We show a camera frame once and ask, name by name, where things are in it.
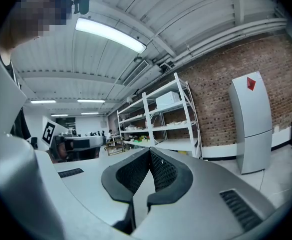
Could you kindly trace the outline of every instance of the white metal shelving unit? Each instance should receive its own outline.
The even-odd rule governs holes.
[[[197,113],[195,109],[195,105],[192,99],[192,95],[190,92],[190,88],[187,82],[182,81],[178,78],[177,73],[174,73],[175,79],[166,85],[160,87],[159,89],[153,91],[150,94],[146,94],[145,92],[142,94],[142,98],[124,108],[121,111],[117,111],[117,117],[119,122],[119,130],[120,134],[122,133],[148,133],[150,141],[148,142],[134,142],[134,141],[124,141],[126,144],[141,146],[141,147],[156,147],[167,150],[179,150],[179,151],[190,151],[192,156],[195,158],[201,158],[201,138],[199,131],[199,124]],[[162,108],[157,108],[149,111],[149,104],[155,102],[156,98],[164,95],[168,92],[177,92],[180,94],[181,100],[175,102],[173,104],[167,105]],[[145,113],[139,114],[137,116],[125,119],[120,121],[120,114],[129,114],[136,110],[144,108]],[[194,113],[195,120],[190,121],[189,110]],[[163,113],[171,112],[174,110],[183,109],[186,115],[186,123],[183,124],[173,124],[173,125],[164,125]],[[151,117],[159,115],[161,118],[160,127],[152,127],[151,125]],[[146,129],[137,129],[137,130],[121,130],[121,125],[123,123],[133,122],[141,119],[146,119],[148,128]],[[194,138],[192,126],[196,126],[198,138]],[[155,131],[168,131],[174,129],[188,129],[189,138],[179,138],[179,139],[167,139],[167,135],[164,134],[164,139],[155,139],[153,136],[153,132]]]

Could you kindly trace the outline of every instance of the ceiling vent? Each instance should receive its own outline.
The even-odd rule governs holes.
[[[144,59],[125,79],[123,85],[126,87],[131,86],[136,80],[138,80],[143,74],[146,73],[149,67],[151,67],[150,63]]]

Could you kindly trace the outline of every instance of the white box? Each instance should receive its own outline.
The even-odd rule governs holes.
[[[158,109],[161,109],[167,105],[170,105],[179,101],[180,101],[179,94],[173,91],[170,91],[156,98],[156,104],[157,104]]]

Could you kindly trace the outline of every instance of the ceiling light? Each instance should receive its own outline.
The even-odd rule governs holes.
[[[31,100],[32,104],[42,104],[42,103],[56,103],[55,100]]]
[[[94,103],[104,103],[103,99],[78,99],[78,102],[94,102]]]
[[[52,114],[52,117],[66,117],[68,116],[67,114]]]
[[[146,50],[146,46],[140,41],[132,38],[131,36],[104,24],[97,23],[90,19],[79,18],[75,27],[78,31],[83,31],[95,34],[110,40],[113,40],[123,46],[126,46],[139,54]]]
[[[82,115],[97,115],[99,112],[81,113]]]

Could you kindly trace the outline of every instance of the black vent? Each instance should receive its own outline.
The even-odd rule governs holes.
[[[120,168],[116,173],[117,180],[133,194],[137,192],[148,173],[149,156],[141,155]]]
[[[154,177],[155,190],[160,191],[168,187],[177,178],[176,167],[151,151],[150,172]]]
[[[65,177],[68,177],[68,176],[73,176],[73,175],[76,175],[76,174],[80,174],[80,173],[83,173],[84,171],[80,168],[77,168],[77,169],[72,169],[72,170],[65,170],[65,171],[61,171],[59,172],[59,176],[61,178],[65,178]]]
[[[258,215],[234,190],[221,192],[220,196],[245,231],[253,229],[262,222]]]

